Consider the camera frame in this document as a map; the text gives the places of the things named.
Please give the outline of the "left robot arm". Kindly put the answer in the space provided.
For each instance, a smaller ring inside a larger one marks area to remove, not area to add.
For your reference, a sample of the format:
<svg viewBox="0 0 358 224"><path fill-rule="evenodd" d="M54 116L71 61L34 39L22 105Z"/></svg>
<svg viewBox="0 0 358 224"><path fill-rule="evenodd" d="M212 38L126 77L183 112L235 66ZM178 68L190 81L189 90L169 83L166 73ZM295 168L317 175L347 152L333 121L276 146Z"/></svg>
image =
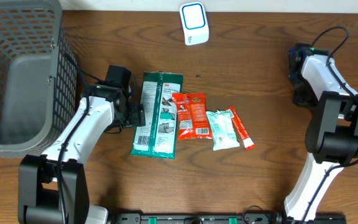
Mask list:
<svg viewBox="0 0 358 224"><path fill-rule="evenodd" d="M144 126L144 106L127 88L89 85L67 127L41 155L19 166L19 223L107 223L109 211L90 204L85 165L103 133Z"/></svg>

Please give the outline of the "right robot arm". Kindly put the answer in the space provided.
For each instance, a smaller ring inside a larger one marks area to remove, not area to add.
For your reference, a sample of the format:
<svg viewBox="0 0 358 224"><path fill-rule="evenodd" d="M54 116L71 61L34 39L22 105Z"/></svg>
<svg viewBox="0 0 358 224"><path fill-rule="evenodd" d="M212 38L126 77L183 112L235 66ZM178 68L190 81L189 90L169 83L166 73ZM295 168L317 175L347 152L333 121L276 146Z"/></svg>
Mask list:
<svg viewBox="0 0 358 224"><path fill-rule="evenodd" d="M345 81L327 50L296 44L288 51L293 103L312 112L308 152L294 189L284 200L283 222L313 223L335 177L358 159L358 92Z"/></svg>

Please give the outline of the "red Nescafe coffee pack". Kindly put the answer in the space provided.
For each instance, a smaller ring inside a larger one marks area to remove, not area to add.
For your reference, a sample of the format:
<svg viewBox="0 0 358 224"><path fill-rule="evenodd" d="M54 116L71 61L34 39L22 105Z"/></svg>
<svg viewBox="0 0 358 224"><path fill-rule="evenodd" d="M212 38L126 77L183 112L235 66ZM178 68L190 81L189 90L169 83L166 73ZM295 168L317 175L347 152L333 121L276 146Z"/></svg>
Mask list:
<svg viewBox="0 0 358 224"><path fill-rule="evenodd" d="M204 93L174 93L172 100L177 107L179 140L213 138Z"/></svg>

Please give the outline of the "red Nescafe stick sachet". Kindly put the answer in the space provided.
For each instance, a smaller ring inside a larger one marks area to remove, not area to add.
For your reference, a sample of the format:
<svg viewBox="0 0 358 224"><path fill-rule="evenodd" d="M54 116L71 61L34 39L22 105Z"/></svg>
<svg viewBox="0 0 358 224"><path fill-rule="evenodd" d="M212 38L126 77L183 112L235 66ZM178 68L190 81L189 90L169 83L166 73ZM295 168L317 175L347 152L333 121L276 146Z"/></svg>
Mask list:
<svg viewBox="0 0 358 224"><path fill-rule="evenodd" d="M232 123L237 131L237 133L240 135L243 145L246 150L251 150L255 147L255 144L251 137L249 136L249 133L247 132L244 123L242 122L241 118L239 117L235 107L230 106L225 109L226 111L230 112Z"/></svg>

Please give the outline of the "mint green wet wipes pack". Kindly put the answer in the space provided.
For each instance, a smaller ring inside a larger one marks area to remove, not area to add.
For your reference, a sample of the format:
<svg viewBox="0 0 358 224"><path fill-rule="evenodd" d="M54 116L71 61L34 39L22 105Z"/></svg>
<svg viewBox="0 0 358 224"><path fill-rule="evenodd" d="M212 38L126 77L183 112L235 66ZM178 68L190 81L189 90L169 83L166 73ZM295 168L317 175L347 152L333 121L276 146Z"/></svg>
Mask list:
<svg viewBox="0 0 358 224"><path fill-rule="evenodd" d="M206 115L213 135L214 151L240 146L229 111L207 111Z"/></svg>

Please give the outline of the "green white 3M package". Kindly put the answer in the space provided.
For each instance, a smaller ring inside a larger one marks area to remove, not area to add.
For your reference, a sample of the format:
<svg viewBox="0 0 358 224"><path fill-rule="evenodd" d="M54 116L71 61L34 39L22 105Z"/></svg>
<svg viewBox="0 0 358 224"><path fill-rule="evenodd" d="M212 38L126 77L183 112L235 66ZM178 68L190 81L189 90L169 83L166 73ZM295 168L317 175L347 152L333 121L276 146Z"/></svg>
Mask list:
<svg viewBox="0 0 358 224"><path fill-rule="evenodd" d="M183 75L144 73L140 103L145 125L135 129L132 156L174 159L177 140L177 108L173 94L182 90Z"/></svg>

